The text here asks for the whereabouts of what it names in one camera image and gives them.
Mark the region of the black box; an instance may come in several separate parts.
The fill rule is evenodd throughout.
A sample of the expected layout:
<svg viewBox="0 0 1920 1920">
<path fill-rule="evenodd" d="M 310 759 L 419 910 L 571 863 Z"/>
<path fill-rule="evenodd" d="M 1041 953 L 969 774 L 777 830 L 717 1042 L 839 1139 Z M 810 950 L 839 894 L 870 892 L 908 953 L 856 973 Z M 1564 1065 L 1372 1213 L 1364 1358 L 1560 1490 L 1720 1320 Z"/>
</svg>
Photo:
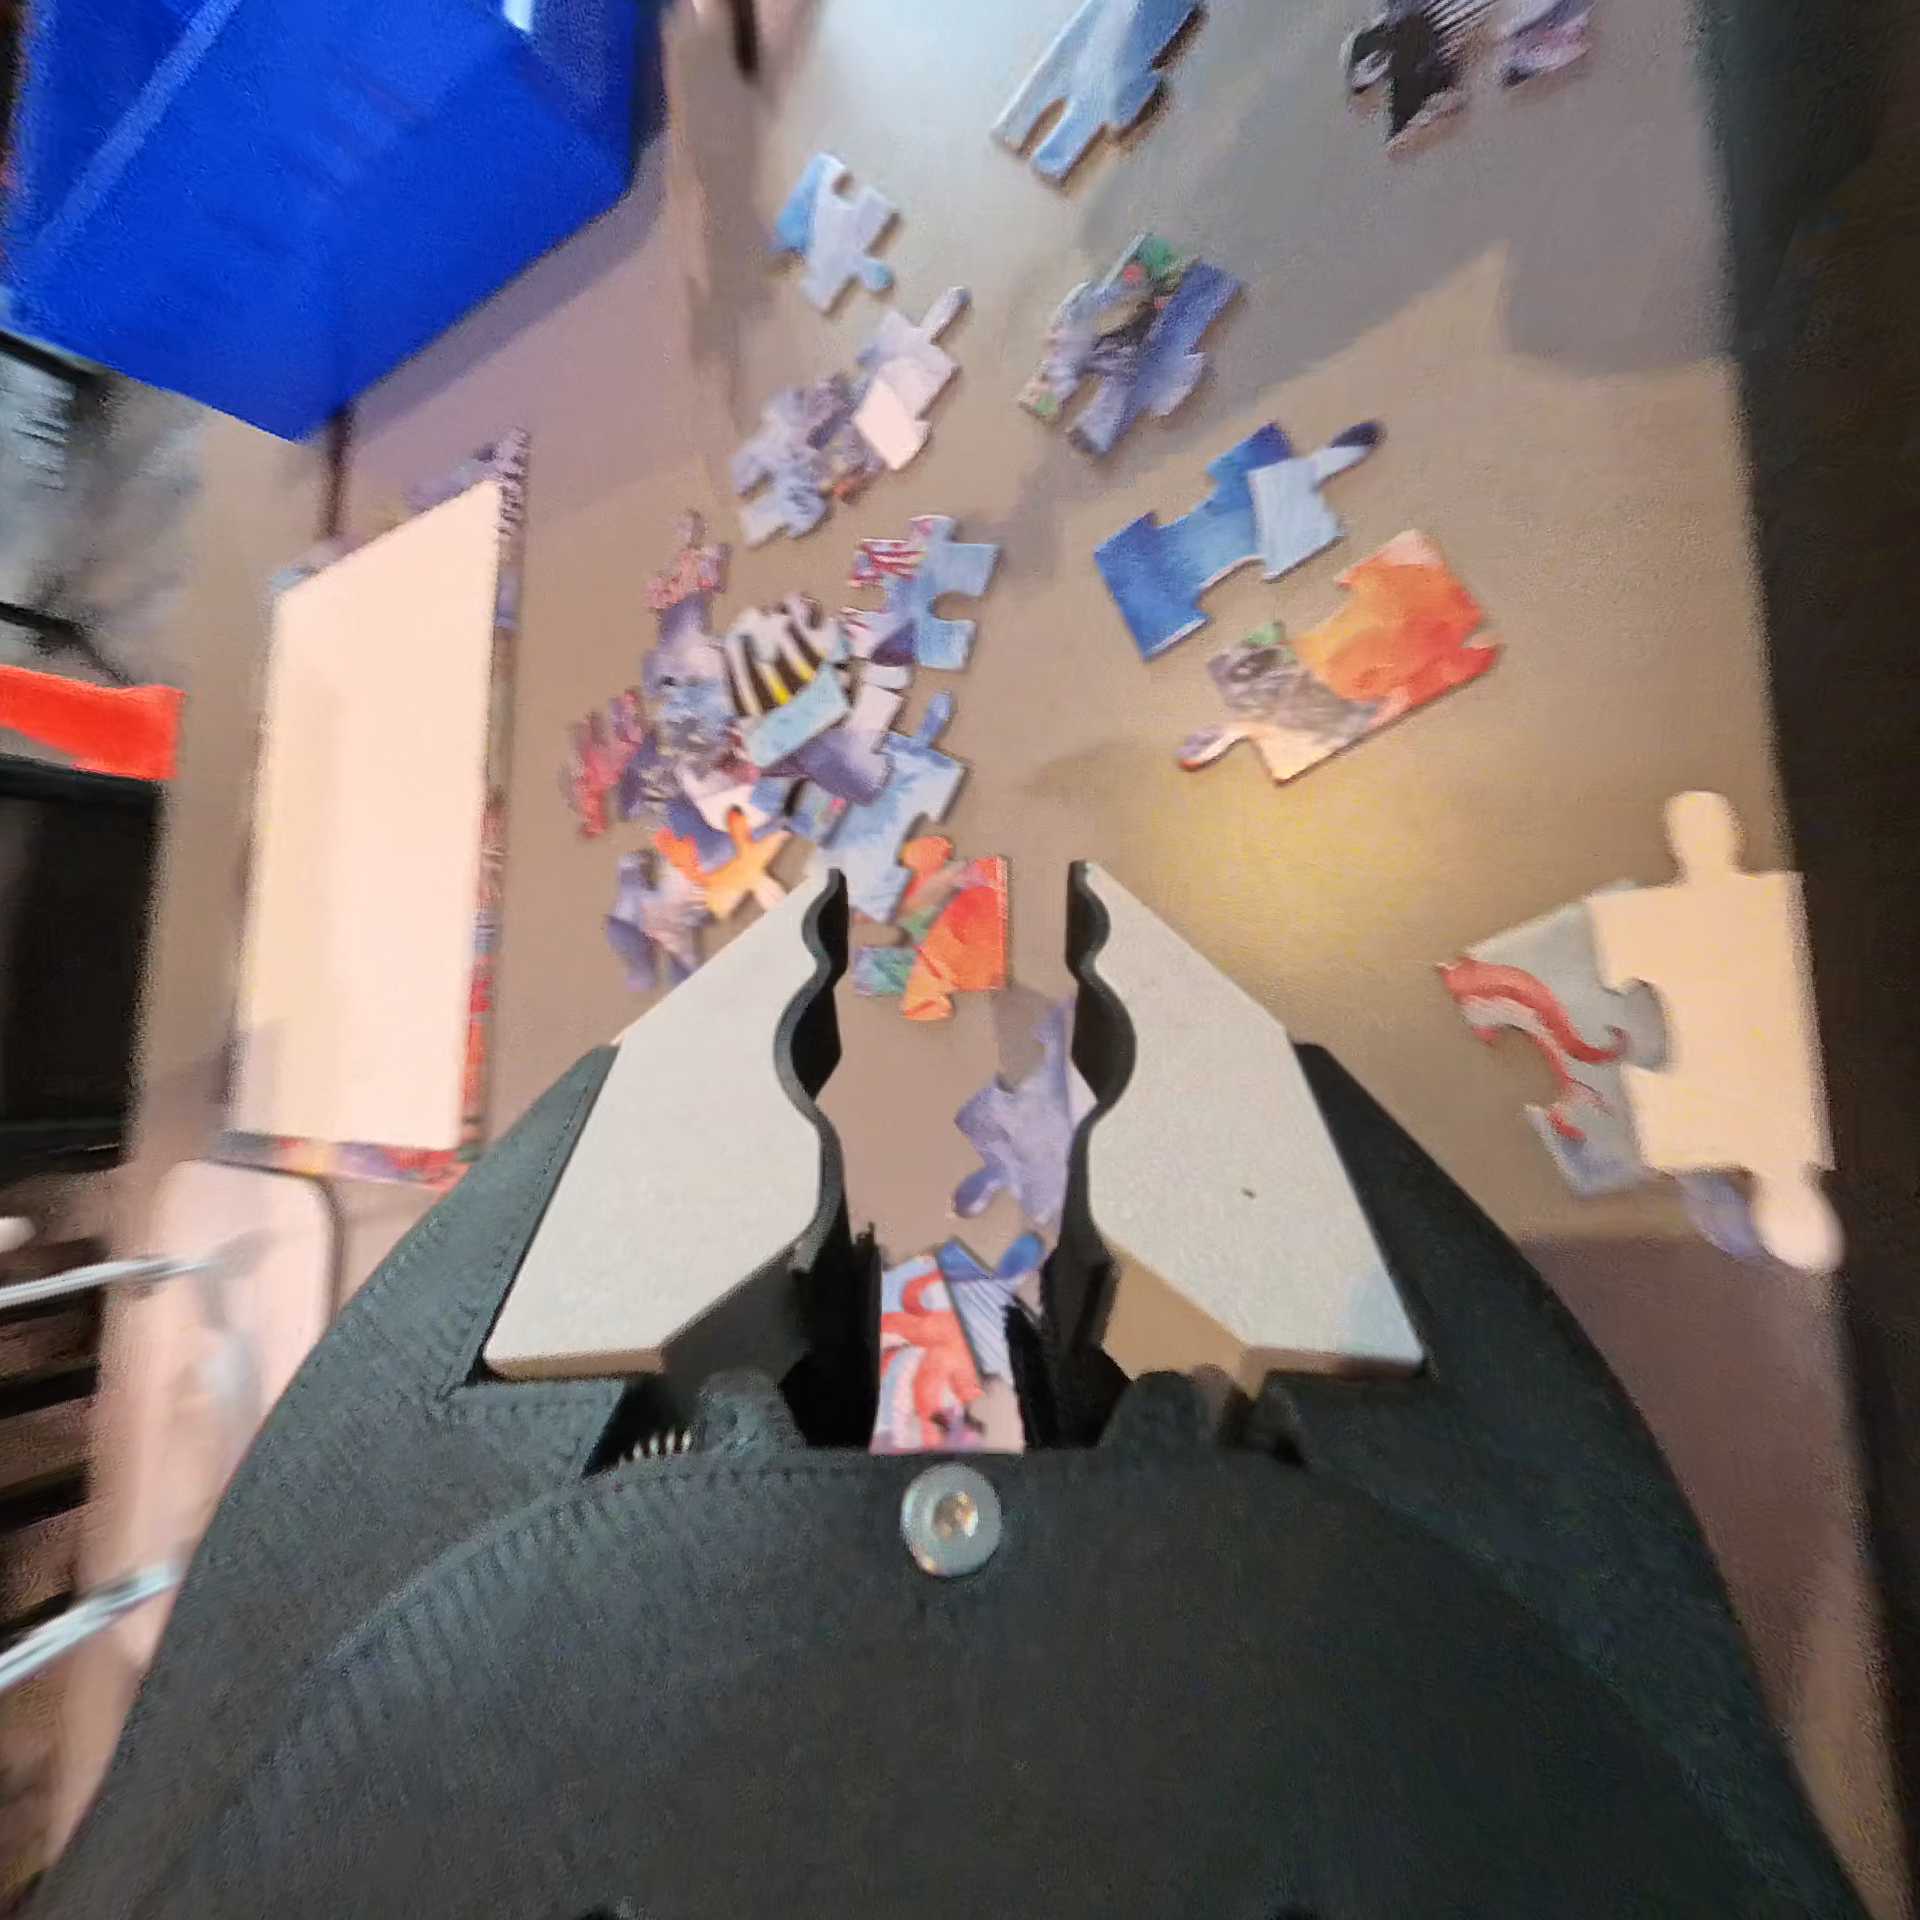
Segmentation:
<svg viewBox="0 0 1920 1920">
<path fill-rule="evenodd" d="M 162 812 L 157 785 L 2 754 L 7 1185 L 123 1155 Z"/>
</svg>

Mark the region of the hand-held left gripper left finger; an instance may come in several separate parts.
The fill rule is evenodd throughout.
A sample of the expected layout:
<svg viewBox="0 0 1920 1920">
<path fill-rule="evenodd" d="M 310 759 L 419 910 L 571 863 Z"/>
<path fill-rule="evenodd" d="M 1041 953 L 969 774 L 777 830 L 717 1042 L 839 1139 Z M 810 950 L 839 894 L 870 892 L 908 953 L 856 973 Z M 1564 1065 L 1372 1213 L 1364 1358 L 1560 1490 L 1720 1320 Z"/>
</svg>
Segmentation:
<svg viewBox="0 0 1920 1920">
<path fill-rule="evenodd" d="M 805 1439 L 865 1446 L 877 1256 L 818 1108 L 842 1058 L 850 884 L 804 878 L 609 1046 L 484 1345 L 522 1383 L 766 1376 Z"/>
</svg>

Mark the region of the puzzle board with colourful border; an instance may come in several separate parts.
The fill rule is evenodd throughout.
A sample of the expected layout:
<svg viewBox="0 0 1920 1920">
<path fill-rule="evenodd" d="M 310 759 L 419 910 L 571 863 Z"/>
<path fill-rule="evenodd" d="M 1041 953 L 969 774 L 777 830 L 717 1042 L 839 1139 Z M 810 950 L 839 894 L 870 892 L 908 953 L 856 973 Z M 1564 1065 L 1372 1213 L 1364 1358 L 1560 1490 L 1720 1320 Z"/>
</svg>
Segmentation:
<svg viewBox="0 0 1920 1920">
<path fill-rule="evenodd" d="M 485 1139 L 529 435 L 268 594 L 219 1159 L 452 1189 Z"/>
</svg>

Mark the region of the red object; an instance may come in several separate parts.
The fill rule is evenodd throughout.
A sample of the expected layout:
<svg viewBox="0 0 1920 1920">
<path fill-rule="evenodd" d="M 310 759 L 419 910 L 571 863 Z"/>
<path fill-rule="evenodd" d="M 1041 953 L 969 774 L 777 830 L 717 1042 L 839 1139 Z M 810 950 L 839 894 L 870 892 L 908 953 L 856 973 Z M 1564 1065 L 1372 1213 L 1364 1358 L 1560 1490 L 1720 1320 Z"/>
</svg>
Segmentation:
<svg viewBox="0 0 1920 1920">
<path fill-rule="evenodd" d="M 173 780 L 181 709 L 176 684 L 92 684 L 2 662 L 2 730 L 52 746 L 88 774 Z"/>
</svg>

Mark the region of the dark wooden furniture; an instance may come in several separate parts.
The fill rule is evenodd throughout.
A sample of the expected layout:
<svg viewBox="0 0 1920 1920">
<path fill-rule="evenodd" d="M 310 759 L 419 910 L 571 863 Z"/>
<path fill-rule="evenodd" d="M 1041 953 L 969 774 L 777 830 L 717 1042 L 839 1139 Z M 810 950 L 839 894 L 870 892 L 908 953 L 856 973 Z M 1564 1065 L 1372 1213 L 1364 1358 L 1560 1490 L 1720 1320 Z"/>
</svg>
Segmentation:
<svg viewBox="0 0 1920 1920">
<path fill-rule="evenodd" d="M 2 1641 L 80 1586 L 104 1292 L 2 1313 Z"/>
</svg>

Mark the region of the dark perforated panel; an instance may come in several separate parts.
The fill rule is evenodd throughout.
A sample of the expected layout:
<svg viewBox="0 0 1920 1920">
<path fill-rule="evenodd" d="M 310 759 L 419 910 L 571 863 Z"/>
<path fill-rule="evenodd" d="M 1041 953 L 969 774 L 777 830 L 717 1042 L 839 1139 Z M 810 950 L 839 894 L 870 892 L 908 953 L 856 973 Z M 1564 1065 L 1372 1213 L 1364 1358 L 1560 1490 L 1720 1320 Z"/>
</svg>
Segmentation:
<svg viewBox="0 0 1920 1920">
<path fill-rule="evenodd" d="M 1700 2 L 1917 1884 L 1917 2 Z"/>
</svg>

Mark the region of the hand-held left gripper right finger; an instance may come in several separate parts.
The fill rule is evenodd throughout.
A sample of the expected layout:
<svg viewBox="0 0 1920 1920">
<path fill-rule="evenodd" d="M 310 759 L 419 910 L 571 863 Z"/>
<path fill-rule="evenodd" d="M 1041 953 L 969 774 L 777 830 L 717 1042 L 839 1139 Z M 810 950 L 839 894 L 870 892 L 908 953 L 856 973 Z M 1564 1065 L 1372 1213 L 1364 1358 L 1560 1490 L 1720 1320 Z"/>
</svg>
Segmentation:
<svg viewBox="0 0 1920 1920">
<path fill-rule="evenodd" d="M 1096 863 L 1069 867 L 1074 980 L 1057 1236 L 1016 1388 L 1092 1446 L 1145 1376 L 1205 1404 L 1271 1376 L 1415 1379 L 1424 1337 L 1283 1019 Z"/>
</svg>

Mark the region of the pile of jigsaw puzzle pieces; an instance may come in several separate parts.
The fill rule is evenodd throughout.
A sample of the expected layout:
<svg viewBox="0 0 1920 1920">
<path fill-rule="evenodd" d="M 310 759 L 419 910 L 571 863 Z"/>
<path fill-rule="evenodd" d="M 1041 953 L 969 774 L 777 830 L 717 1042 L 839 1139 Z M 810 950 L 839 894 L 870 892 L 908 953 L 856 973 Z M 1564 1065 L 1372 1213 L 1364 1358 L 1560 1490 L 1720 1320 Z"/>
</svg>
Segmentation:
<svg viewBox="0 0 1920 1920">
<path fill-rule="evenodd" d="M 1190 37 L 1205 2 L 1074 2 L 1046 56 L 996 117 L 990 161 L 959 127 L 965 82 L 985 56 L 1008 52 L 1012 2 L 830 2 L 830 41 L 810 59 L 826 74 L 830 56 L 852 56 L 852 74 L 831 77 L 831 102 L 852 106 L 856 133 L 877 133 L 883 161 L 908 161 L 925 184 L 925 248 L 953 241 L 964 266 L 1039 287 L 1041 272 L 1092 238 L 1069 238 L 1063 211 L 1025 211 L 1033 189 L 1012 186 L 1012 161 L 1036 176 L 1069 184 L 1081 215 L 1096 215 L 1096 193 L 1074 189 L 1087 146 L 1130 141 L 1151 117 L 1166 44 Z M 1402 404 L 1436 390 L 1436 367 L 1384 374 L 1384 347 L 1360 373 L 1382 373 L 1364 398 L 1395 398 L 1395 422 L 1360 418 L 1329 435 L 1297 436 L 1259 422 L 1205 466 L 1205 492 L 1174 517 L 1145 509 L 1096 537 L 1085 556 L 1069 549 L 1074 513 L 1092 513 L 1096 459 L 1139 418 L 1166 418 L 1201 398 L 1227 398 L 1234 384 L 1208 373 L 1205 333 L 1221 309 L 1254 294 L 1306 299 L 1309 319 L 1333 294 L 1309 290 L 1303 248 L 1329 228 L 1309 215 L 1309 184 L 1267 161 L 1306 161 L 1333 115 L 1311 106 L 1309 131 L 1259 133 L 1271 89 L 1259 59 L 1234 69 L 1227 104 L 1196 121 L 1198 155 L 1149 166 L 1169 186 L 1174 233 L 1136 235 L 1096 275 L 1085 275 L 1046 324 L 1027 369 L 1012 351 L 985 373 L 959 374 L 965 404 L 996 412 L 994 423 L 959 428 L 949 445 L 985 459 L 1000 476 L 981 479 L 1000 499 L 985 537 L 953 517 L 911 520 L 899 537 L 865 537 L 850 569 L 852 590 L 875 603 L 830 617 L 805 594 L 766 607 L 742 607 L 714 625 L 707 598 L 725 573 L 725 553 L 684 524 L 673 570 L 654 577 L 659 641 L 639 681 L 615 718 L 595 718 L 582 744 L 619 746 L 617 777 L 590 788 L 595 822 L 609 802 L 659 833 L 651 850 L 619 859 L 619 905 L 606 919 L 617 950 L 654 975 L 659 961 L 673 980 L 703 962 L 696 927 L 725 916 L 721 892 L 743 892 L 766 910 L 804 878 L 839 867 L 850 884 L 850 919 L 889 924 L 896 936 L 856 945 L 846 971 L 865 997 L 896 997 L 903 1019 L 945 1021 L 959 992 L 1006 997 L 1006 859 L 958 859 L 936 830 L 965 785 L 946 750 L 946 684 L 925 701 L 922 729 L 899 730 L 900 701 L 930 673 L 958 677 L 975 654 L 975 625 L 946 617 L 946 598 L 981 602 L 1000 577 L 1000 615 L 1025 609 L 1033 641 L 1019 684 L 975 714 L 974 744 L 990 718 L 1012 718 L 1012 693 L 1036 699 L 1016 720 L 1016 744 L 1039 750 L 1039 729 L 1063 725 L 1069 746 L 1087 746 L 1071 767 L 1094 769 L 1092 725 L 1117 718 L 1119 699 L 1151 694 L 1149 669 L 1211 625 L 1205 598 L 1243 569 L 1276 583 L 1347 542 L 1326 492 L 1340 473 L 1364 466 L 1387 448 L 1412 453 L 1406 428 L 1420 422 Z M 1046 266 L 1019 266 L 1016 241 L 1048 241 Z M 850 373 L 789 382 L 775 390 L 760 422 L 732 457 L 738 545 L 805 537 L 835 499 L 852 502 L 883 473 L 911 466 L 925 450 L 928 409 L 949 390 L 949 324 L 965 312 L 969 290 L 945 287 L 925 312 L 889 305 Z M 1402 812 L 1373 833 L 1333 833 L 1335 780 L 1299 799 L 1299 780 L 1335 767 L 1382 730 L 1476 684 L 1499 669 L 1501 641 L 1491 615 L 1451 565 L 1430 530 L 1396 530 L 1372 553 L 1347 553 L 1326 577 L 1335 594 L 1303 627 L 1271 617 L 1254 633 L 1211 654 L 1205 677 L 1217 714 L 1190 730 L 1171 759 L 1205 769 L 1238 746 L 1259 758 L 1264 777 L 1292 795 L 1267 806 L 1242 833 L 1254 851 L 1224 851 L 1231 837 L 1174 833 L 1160 812 L 1160 865 L 1183 873 L 1198 901 L 1231 878 L 1227 863 L 1271 859 L 1286 867 L 1286 913 L 1264 924 L 1271 950 L 1291 956 L 1299 934 L 1319 940 L 1333 988 L 1333 930 L 1358 934 L 1341 967 L 1372 984 L 1372 946 L 1384 940 L 1387 909 L 1420 905 L 1440 878 L 1424 806 L 1446 812 L 1446 789 L 1404 785 Z M 1819 1196 L 1827 1159 L 1813 1089 L 1790 1089 L 1790 1054 L 1813 1038 L 1813 988 L 1777 984 L 1801 967 L 1801 909 L 1795 874 L 1740 874 L 1737 812 L 1723 794 L 1685 789 L 1665 802 L 1678 874 L 1670 884 L 1611 881 L 1560 905 L 1547 916 L 1467 946 L 1436 967 L 1454 1005 L 1476 1038 L 1521 1030 L 1553 1070 L 1558 1097 L 1531 1108 L 1541 1139 L 1572 1185 L 1614 1190 L 1665 1181 L 1692 1196 L 1715 1230 L 1749 1247 L 1770 1267 L 1832 1273 L 1838 1228 Z M 1048 1005 L 1039 1058 L 1019 1084 L 996 1077 L 958 1112 L 974 1139 L 975 1165 L 953 1189 L 953 1213 L 974 1218 L 996 1196 L 1019 1196 L 1033 1228 L 1008 1247 L 1000 1269 L 964 1267 L 964 1245 L 885 1273 L 877 1310 L 877 1427 L 875 1454 L 911 1446 L 969 1446 L 959 1436 L 964 1399 L 981 1379 L 1012 1379 L 1008 1336 L 985 1336 L 969 1352 L 969 1313 L 990 1303 L 1022 1305 L 1019 1282 L 1039 1273 L 1046 1233 L 1057 1236 L 1063 1199 L 1069 1123 L 1092 1093 L 1069 1066 L 1069 1001 Z M 1340 1147 L 1355 1189 L 1360 1149 Z M 1428 1364 L 1436 1369 L 1436 1331 L 1415 1305 L 1415 1255 L 1387 1249 L 1384 1201 L 1364 1201 L 1390 1273 L 1402 1286 Z"/>
</svg>

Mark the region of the blue plastic bin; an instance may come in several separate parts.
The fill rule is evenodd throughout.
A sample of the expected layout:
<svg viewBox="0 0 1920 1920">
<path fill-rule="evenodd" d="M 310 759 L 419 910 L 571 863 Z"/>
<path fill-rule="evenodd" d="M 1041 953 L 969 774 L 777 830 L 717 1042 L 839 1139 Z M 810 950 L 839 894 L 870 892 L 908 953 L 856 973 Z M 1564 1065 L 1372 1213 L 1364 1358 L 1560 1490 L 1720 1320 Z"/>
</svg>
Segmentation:
<svg viewBox="0 0 1920 1920">
<path fill-rule="evenodd" d="M 627 193 L 667 2 L 25 2 L 2 319 L 300 442 Z"/>
</svg>

